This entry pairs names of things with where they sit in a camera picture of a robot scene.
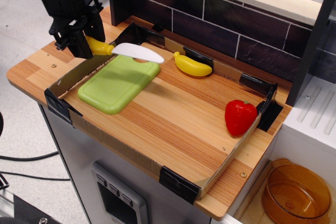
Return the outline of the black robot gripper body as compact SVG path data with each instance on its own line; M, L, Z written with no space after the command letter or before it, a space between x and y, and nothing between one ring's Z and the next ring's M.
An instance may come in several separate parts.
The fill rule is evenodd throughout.
M87 15L91 10L102 11L99 0L41 0L48 15L53 18L49 34L54 36L55 46L64 50L69 45L69 35L82 30L85 35Z

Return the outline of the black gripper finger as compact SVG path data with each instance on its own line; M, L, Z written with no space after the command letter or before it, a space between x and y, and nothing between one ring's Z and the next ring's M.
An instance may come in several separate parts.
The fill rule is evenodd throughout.
M87 15L87 24L85 26L85 35L94 38L100 42L105 42L103 22L98 9L92 9Z
M83 59L92 58L91 49L82 30L70 33L68 48L74 57Z

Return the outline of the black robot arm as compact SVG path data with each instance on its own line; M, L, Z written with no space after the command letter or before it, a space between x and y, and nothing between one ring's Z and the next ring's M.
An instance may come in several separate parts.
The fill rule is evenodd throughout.
M90 59L93 53L86 37L104 42L106 37L99 0L42 0L53 23L49 34L58 50L68 48L74 57Z

